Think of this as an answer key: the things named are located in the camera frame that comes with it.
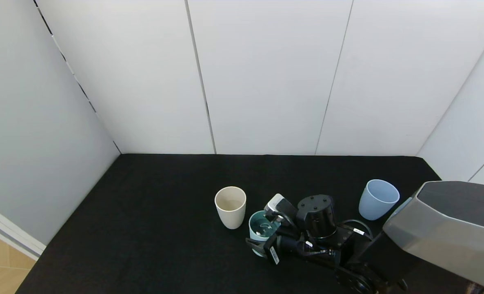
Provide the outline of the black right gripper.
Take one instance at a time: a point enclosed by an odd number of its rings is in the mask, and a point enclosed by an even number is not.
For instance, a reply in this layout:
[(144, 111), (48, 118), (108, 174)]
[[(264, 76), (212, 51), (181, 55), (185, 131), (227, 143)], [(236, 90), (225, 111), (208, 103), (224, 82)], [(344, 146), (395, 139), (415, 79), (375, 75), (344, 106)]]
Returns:
[(245, 243), (257, 256), (278, 265), (283, 259), (301, 258), (301, 236), (274, 233), (269, 238), (245, 238)]

